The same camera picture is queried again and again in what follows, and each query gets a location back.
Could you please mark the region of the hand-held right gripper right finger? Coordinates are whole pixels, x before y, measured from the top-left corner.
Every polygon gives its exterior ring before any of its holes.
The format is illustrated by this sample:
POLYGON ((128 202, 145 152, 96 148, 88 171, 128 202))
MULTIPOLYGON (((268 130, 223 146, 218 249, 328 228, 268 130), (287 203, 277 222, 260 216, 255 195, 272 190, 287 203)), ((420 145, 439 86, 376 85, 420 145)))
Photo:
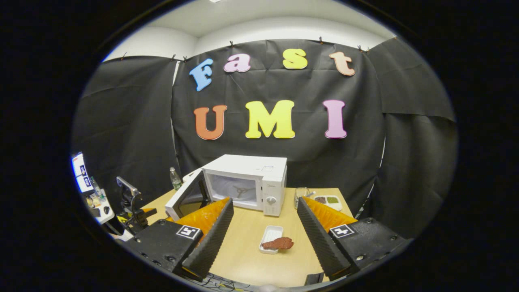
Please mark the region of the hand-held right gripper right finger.
POLYGON ((311 198, 299 198, 297 214, 331 281, 372 270, 410 244, 374 218, 356 221, 311 198))

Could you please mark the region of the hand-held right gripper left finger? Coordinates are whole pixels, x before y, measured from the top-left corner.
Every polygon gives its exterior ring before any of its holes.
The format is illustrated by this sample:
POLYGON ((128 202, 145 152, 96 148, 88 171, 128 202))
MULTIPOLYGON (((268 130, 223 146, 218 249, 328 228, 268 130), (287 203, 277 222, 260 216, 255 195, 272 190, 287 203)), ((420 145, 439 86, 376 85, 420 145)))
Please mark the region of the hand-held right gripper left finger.
POLYGON ((122 246, 167 272, 202 281, 219 253, 233 215, 232 199, 224 198, 180 220, 158 220, 122 241, 122 246))

